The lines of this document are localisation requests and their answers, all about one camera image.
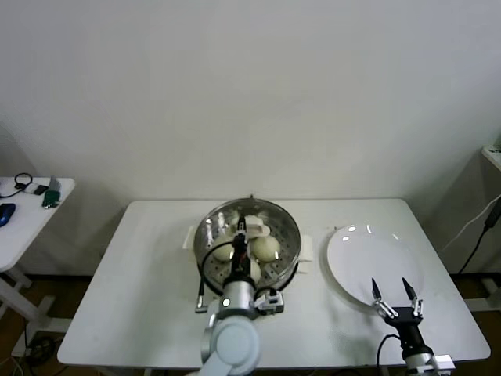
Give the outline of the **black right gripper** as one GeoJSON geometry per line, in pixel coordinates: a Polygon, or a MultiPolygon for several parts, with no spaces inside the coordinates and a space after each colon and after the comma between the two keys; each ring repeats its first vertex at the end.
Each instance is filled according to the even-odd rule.
{"type": "Polygon", "coordinates": [[[419,299],[417,293],[406,278],[402,278],[405,292],[411,301],[411,307],[389,306],[382,298],[382,294],[377,282],[372,278],[372,306],[377,313],[385,318],[385,323],[397,330],[403,349],[417,349],[424,346],[424,340],[419,330],[422,321],[421,316],[423,300],[419,299]]]}

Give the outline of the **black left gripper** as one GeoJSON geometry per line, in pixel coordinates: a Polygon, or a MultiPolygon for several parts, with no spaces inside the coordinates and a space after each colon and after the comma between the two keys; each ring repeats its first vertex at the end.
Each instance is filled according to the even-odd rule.
{"type": "Polygon", "coordinates": [[[242,215],[240,222],[236,225],[235,237],[232,242],[233,256],[232,256],[232,277],[242,277],[249,279],[251,277],[251,259],[248,255],[247,244],[247,221],[246,217],[242,215]]]}

